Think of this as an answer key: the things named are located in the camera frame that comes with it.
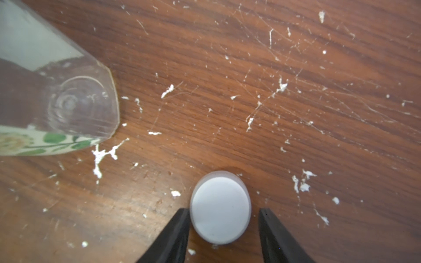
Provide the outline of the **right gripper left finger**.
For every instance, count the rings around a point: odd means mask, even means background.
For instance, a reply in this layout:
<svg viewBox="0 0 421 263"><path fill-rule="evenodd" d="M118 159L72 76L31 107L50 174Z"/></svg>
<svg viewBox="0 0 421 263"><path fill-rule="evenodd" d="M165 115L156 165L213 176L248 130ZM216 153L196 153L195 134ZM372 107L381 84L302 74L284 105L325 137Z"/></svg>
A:
<svg viewBox="0 0 421 263"><path fill-rule="evenodd" d="M136 263L183 263L187 252L190 224L189 209L178 209Z"/></svg>

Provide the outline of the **labelled clear plastic bottle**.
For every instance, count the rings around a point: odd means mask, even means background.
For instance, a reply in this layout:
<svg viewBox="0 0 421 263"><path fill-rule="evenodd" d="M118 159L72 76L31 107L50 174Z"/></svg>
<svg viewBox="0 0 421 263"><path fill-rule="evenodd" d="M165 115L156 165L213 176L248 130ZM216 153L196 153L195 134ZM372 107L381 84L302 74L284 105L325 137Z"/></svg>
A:
<svg viewBox="0 0 421 263"><path fill-rule="evenodd" d="M110 70L21 1L1 2L1 155L59 155L120 123Z"/></svg>

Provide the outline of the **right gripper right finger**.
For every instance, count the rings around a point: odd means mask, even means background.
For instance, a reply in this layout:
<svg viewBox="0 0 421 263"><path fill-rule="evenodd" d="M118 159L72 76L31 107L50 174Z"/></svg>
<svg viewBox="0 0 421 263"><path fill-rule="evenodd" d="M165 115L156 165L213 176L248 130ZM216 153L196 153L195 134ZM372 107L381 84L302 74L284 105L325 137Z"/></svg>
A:
<svg viewBox="0 0 421 263"><path fill-rule="evenodd" d="M315 263L271 209L259 210L258 227L265 263Z"/></svg>

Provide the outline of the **white bottle cap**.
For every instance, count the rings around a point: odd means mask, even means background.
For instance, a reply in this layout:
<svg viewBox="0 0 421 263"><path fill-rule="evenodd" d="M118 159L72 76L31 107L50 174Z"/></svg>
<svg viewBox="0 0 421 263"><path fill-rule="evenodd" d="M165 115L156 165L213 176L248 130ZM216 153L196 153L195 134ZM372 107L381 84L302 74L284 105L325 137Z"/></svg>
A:
<svg viewBox="0 0 421 263"><path fill-rule="evenodd" d="M190 218L205 241L225 245L239 239L249 226L251 198L244 182L228 171L205 175L190 200Z"/></svg>

